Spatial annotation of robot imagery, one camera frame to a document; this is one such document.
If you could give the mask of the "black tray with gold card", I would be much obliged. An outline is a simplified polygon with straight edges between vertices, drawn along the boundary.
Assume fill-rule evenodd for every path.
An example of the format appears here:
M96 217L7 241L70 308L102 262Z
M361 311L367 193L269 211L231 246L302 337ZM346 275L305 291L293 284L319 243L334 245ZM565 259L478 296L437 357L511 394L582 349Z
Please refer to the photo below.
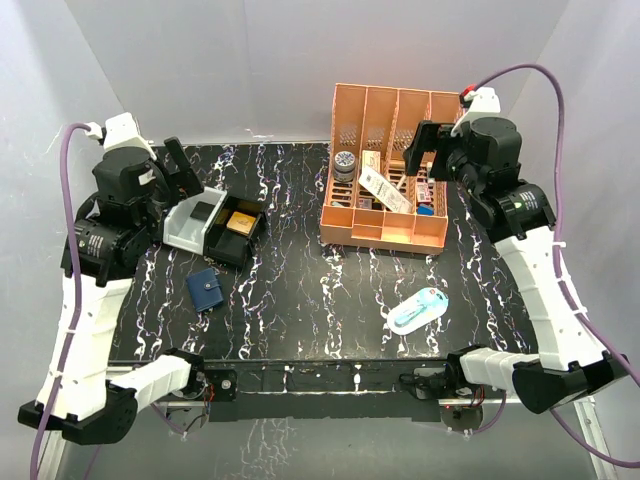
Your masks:
M266 226L263 202L227 195L205 232L203 255L242 270Z

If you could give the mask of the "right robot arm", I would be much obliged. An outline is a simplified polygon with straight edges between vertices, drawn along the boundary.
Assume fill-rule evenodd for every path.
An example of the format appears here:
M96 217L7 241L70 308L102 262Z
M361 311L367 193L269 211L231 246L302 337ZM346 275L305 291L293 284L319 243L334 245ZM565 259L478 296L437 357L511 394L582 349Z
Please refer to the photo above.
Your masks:
M460 104L464 113L456 123L418 124L403 153L405 167L417 173L424 154L431 153L432 178L467 191L472 215L516 282L538 351L522 355L472 345L449 354L440 377L457 396L487 385L515 393L529 411L541 414L623 378L625 358L581 323L584 308L567 297L559 221L543 190L519 177L522 137L501 117L494 89L470 87Z

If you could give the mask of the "white plastic bin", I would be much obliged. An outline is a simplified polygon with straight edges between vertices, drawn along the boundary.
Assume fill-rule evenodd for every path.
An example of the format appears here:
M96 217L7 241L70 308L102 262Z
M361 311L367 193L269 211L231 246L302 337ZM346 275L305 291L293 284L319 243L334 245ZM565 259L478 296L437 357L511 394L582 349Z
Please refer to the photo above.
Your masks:
M181 200L166 215L162 243L179 250L202 255L207 229L211 226L226 197L226 191L205 187L203 193ZM215 206L206 222L190 217L191 211L199 201Z

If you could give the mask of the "orange desk file organizer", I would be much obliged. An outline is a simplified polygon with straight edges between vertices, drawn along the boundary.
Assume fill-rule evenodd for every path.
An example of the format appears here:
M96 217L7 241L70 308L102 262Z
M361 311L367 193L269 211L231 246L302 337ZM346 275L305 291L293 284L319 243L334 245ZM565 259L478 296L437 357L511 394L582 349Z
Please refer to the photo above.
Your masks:
M453 123L461 115L454 92L338 83L334 89L330 154L355 157L351 174L329 162L320 216L327 244L420 254L443 251L448 229L447 186L432 179L433 155L414 177L404 175L402 154L422 120ZM399 186L407 212L388 209L359 184L364 160Z

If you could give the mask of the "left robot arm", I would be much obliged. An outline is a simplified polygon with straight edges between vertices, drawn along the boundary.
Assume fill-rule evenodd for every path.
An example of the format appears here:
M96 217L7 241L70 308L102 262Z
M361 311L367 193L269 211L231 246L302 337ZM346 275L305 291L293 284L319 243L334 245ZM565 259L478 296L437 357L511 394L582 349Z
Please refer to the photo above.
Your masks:
M169 210L204 188L180 141L165 142L178 167L170 173L129 112L103 125L69 129L83 130L104 155L92 170L96 192L73 208L67 167L71 135L63 137L60 176L68 230L61 261L63 306L44 384L20 407L18 421L36 429L38 439L58 431L78 445L114 444L157 400L174 392L194 399L205 390L203 358L178 348L113 380L107 377L118 315L139 259L160 242Z

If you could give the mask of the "blue card holder wallet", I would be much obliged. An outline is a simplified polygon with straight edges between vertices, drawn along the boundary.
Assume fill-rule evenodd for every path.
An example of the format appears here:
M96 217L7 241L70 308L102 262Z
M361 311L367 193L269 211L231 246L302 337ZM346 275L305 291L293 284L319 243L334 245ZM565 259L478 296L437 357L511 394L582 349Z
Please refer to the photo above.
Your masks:
M224 302L220 282L212 268L188 276L186 285L197 313L216 308Z

